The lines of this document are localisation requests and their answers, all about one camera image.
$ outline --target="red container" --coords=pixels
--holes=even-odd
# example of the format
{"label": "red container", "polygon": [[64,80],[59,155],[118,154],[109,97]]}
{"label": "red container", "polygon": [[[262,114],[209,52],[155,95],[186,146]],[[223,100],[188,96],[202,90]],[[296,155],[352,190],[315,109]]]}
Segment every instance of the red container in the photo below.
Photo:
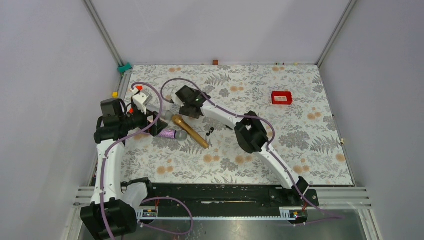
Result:
{"label": "red container", "polygon": [[293,103],[292,93],[289,91],[273,91],[271,99],[272,104],[290,105]]}

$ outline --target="gray floor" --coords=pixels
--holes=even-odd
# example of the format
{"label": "gray floor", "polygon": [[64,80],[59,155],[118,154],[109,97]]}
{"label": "gray floor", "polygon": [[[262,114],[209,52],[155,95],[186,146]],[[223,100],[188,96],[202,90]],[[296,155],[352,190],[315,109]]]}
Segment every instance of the gray floor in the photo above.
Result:
{"label": "gray floor", "polygon": [[[286,225],[287,222],[265,220],[198,220],[190,235],[175,236],[147,228],[139,228],[135,233],[126,235],[125,240],[361,240],[366,239],[361,220],[355,210],[334,211],[345,215],[342,220],[329,220],[317,224],[298,226]],[[321,213],[309,211],[309,220],[322,219]],[[190,221],[157,220],[157,227],[170,231],[186,231]],[[79,240],[92,240],[90,233],[82,227]]]}

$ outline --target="teal clamp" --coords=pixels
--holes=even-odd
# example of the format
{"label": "teal clamp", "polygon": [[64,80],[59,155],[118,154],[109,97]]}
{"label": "teal clamp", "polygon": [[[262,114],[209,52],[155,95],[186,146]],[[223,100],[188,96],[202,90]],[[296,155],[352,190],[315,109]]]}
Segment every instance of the teal clamp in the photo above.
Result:
{"label": "teal clamp", "polygon": [[120,66],[118,67],[118,72],[120,72],[121,74],[125,73],[125,71],[132,69],[133,67],[131,66],[130,63],[127,63],[125,66]]}

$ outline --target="gold microphone handle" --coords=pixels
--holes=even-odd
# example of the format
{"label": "gold microphone handle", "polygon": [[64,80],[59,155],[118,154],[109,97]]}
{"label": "gold microphone handle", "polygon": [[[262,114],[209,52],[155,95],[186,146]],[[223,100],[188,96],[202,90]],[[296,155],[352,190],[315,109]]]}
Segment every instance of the gold microphone handle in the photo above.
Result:
{"label": "gold microphone handle", "polygon": [[209,143],[203,139],[191,126],[189,126],[181,115],[173,115],[172,121],[180,128],[184,129],[196,142],[198,142],[205,149],[209,148]]}

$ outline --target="gray wall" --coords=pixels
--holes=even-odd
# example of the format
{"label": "gray wall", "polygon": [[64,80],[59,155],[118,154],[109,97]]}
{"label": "gray wall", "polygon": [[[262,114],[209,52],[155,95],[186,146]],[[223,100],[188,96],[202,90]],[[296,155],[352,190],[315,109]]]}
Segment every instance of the gray wall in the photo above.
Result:
{"label": "gray wall", "polygon": [[384,239],[422,239],[424,1],[358,1],[321,68]]}
{"label": "gray wall", "polygon": [[0,3],[1,239],[58,240],[116,64],[79,0]]}
{"label": "gray wall", "polygon": [[93,0],[132,64],[315,63],[349,0]]}

